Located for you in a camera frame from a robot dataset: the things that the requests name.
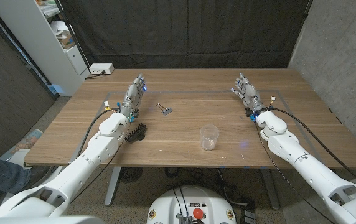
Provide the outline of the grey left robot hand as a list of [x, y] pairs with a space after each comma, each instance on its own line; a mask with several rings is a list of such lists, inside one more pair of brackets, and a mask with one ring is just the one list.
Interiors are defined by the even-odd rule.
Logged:
[[141, 99], [145, 91], [146, 80], [143, 77], [143, 74], [140, 73], [128, 87], [120, 106], [120, 113], [127, 118], [134, 114], [134, 111], [138, 110], [141, 104]]

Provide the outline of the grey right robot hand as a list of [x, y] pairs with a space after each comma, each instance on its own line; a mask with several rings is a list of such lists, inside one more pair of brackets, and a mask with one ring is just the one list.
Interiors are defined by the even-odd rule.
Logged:
[[256, 117], [266, 111], [267, 107], [262, 103], [259, 92], [243, 73], [236, 78], [235, 88], [232, 88], [231, 92], [241, 99], [247, 117]]

